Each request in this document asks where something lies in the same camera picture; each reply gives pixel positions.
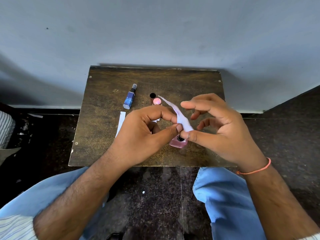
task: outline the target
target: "pink round cap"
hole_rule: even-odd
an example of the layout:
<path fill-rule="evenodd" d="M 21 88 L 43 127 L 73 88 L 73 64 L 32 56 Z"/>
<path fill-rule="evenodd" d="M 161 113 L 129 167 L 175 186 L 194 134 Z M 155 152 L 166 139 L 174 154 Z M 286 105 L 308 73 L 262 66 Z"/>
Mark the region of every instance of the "pink round cap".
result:
<path fill-rule="evenodd" d="M 154 100 L 153 100 L 153 104 L 161 104 L 161 99 L 156 97 Z"/>

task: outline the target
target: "blue perfume bottle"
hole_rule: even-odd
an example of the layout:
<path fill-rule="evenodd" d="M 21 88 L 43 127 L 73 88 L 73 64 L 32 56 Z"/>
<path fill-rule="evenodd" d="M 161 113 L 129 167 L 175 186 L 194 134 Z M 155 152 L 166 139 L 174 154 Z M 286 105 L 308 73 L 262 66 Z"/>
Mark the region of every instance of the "blue perfume bottle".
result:
<path fill-rule="evenodd" d="M 125 109 L 130 109 L 132 102 L 134 100 L 134 93 L 136 92 L 136 89 L 137 89 L 137 84 L 134 83 L 123 103 L 123 107 Z"/>

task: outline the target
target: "fingernail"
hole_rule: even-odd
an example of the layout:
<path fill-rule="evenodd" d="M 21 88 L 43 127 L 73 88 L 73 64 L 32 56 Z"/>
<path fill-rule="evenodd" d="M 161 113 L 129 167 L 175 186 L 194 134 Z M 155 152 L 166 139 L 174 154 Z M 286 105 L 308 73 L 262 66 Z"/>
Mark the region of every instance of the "fingernail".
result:
<path fill-rule="evenodd" d="M 188 137 L 189 137 L 189 132 L 182 131 L 182 132 L 180 133 L 180 136 L 181 136 L 183 139 L 188 139 Z"/>
<path fill-rule="evenodd" d="M 180 133 L 183 130 L 182 124 L 178 124 L 176 128 L 177 128 L 178 133 Z"/>

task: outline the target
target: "person's right hand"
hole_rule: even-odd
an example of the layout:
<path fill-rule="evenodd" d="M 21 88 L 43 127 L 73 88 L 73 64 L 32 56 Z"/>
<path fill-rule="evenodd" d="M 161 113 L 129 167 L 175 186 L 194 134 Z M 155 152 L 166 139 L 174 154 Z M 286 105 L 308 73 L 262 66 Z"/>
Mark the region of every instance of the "person's right hand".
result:
<path fill-rule="evenodd" d="M 213 126 L 217 130 L 217 134 L 183 130 L 180 133 L 182 138 L 202 145 L 227 161 L 236 163 L 243 173 L 266 166 L 268 161 L 253 141 L 241 114 L 228 107 L 218 95 L 198 95 L 190 101 L 181 102 L 181 107 L 195 109 L 191 115 L 192 120 L 207 112 L 214 116 L 200 121 L 197 130 L 206 126 Z"/>

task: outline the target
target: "pink perfume bottle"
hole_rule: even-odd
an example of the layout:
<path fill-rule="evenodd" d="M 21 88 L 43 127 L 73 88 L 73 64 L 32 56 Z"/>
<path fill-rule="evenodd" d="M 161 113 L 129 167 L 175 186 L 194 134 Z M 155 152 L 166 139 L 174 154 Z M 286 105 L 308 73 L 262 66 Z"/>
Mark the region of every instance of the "pink perfume bottle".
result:
<path fill-rule="evenodd" d="M 170 141 L 169 145 L 177 148 L 183 148 L 187 145 L 187 143 L 188 140 L 183 139 L 182 137 L 180 137 L 180 135 L 178 135 Z"/>

